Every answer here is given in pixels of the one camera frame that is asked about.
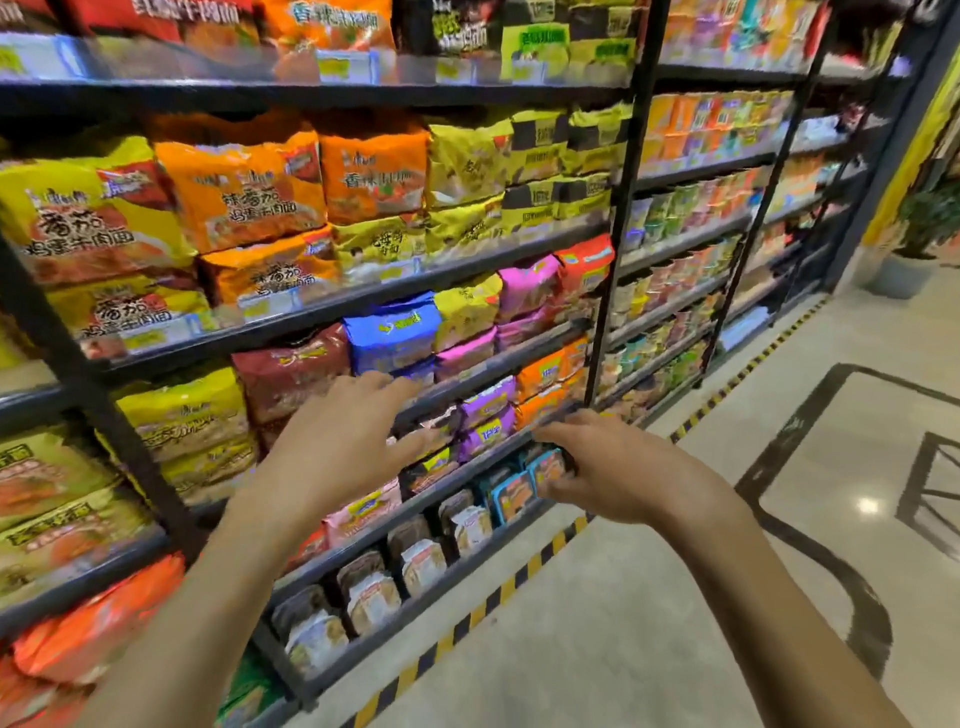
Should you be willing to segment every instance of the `yellow and black hazard tape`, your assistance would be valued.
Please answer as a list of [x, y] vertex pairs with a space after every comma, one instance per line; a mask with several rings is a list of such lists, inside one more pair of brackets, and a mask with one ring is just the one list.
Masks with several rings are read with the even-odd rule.
[[[691, 415], [686, 422], [684, 422], [672, 435], [670, 435], [671, 442], [677, 443], [683, 439], [683, 437], [691, 429], [693, 429], [697, 423], [704, 419], [711, 409], [722, 402], [750, 372], [756, 369], [760, 362], [773, 353], [773, 351], [779, 347], [780, 344], [790, 338], [794, 331], [809, 321], [813, 314], [819, 311], [826, 302], [827, 301], [824, 300], [820, 303], [817, 303], [817, 305], [801, 316], [800, 319], [797, 320], [797, 323], [778, 336], [777, 340], [774, 341], [773, 344], [751, 359], [750, 363], [748, 363], [739, 374], [728, 381], [727, 384], [724, 385], [723, 389], [707, 400], [707, 403], [704, 404], [704, 406]], [[457, 622], [457, 624], [448, 634], [446, 634], [441, 640], [431, 644], [429, 649], [420, 655], [420, 657], [414, 663], [408, 665], [390, 682], [389, 685], [374, 695], [363, 708], [350, 716], [350, 718], [348, 718], [341, 728], [366, 728], [366, 726], [370, 725], [374, 718], [379, 716], [381, 713], [387, 710], [387, 708], [393, 705], [397, 698], [403, 695], [415, 682], [420, 680], [424, 673], [436, 665], [447, 652], [453, 649], [457, 643], [466, 637], [470, 630], [488, 617], [494, 609], [499, 607], [501, 604], [506, 603], [507, 600], [514, 595], [517, 589], [526, 584], [527, 581], [531, 579], [544, 564], [556, 556], [564, 546], [573, 541], [573, 538], [577, 534], [581, 533], [587, 527], [587, 524], [593, 521], [594, 518], [595, 517], [593, 514], [587, 513], [584, 516], [579, 517], [567, 528], [554, 536], [549, 544], [535, 553], [530, 561], [520, 567], [520, 569], [513, 576], [503, 582], [503, 584], [498, 586], [493, 591], [493, 594], [488, 596], [483, 603], [478, 605], [466, 617]]]

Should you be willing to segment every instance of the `plant pot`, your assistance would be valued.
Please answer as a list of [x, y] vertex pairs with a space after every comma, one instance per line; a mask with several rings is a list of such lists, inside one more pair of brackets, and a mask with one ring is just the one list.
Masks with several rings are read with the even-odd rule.
[[867, 290], [888, 299], [912, 299], [924, 288], [937, 266], [933, 255], [913, 258], [891, 253], [883, 258]]

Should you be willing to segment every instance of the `right hand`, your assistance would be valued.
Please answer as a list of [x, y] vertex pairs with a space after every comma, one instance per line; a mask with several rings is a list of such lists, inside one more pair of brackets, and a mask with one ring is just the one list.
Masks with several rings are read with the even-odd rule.
[[615, 416], [581, 409], [541, 427], [538, 442], [565, 449], [577, 474], [544, 483], [540, 491], [610, 521], [647, 523], [662, 531], [704, 519], [753, 519], [720, 475], [675, 445]]

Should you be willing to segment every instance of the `hand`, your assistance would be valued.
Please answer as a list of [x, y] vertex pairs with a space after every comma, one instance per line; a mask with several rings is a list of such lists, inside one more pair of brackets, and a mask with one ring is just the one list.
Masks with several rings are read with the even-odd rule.
[[733, 488], [697, 458], [620, 418], [582, 409], [534, 433], [565, 449], [577, 474], [545, 483], [547, 497], [624, 523], [658, 531], [718, 516], [750, 518]]
[[390, 482], [431, 451], [439, 433], [419, 429], [393, 445], [396, 414], [420, 386], [379, 372], [340, 376], [283, 428], [230, 510], [292, 531], [298, 544], [325, 516]]

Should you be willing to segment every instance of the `tiled floor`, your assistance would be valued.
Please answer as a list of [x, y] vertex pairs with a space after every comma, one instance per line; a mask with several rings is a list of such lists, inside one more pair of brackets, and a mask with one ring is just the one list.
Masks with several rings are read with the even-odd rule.
[[[958, 282], [960, 271], [945, 269], [911, 303], [863, 291], [831, 301], [681, 446], [736, 483], [838, 363], [960, 397]], [[675, 429], [777, 333], [761, 336], [653, 431]], [[960, 463], [960, 447], [931, 451], [929, 479], [919, 467], [913, 484], [940, 492], [924, 495], [937, 515], [915, 507], [919, 526], [911, 527], [896, 514], [924, 434], [960, 443], [960, 407], [861, 372], [823, 405], [760, 505], [829, 549], [833, 560], [822, 565], [771, 540], [829, 623], [880, 656], [873, 668], [915, 728], [957, 725], [960, 563], [948, 553], [949, 545], [960, 546], [960, 499], [942, 493], [960, 493], [960, 465], [948, 458]], [[552, 509], [291, 725], [339, 726], [576, 515]], [[838, 580], [837, 563], [859, 581]], [[863, 584], [878, 600], [866, 613], [857, 591]], [[375, 725], [758, 728], [760, 721], [680, 560], [647, 529], [597, 520]]]

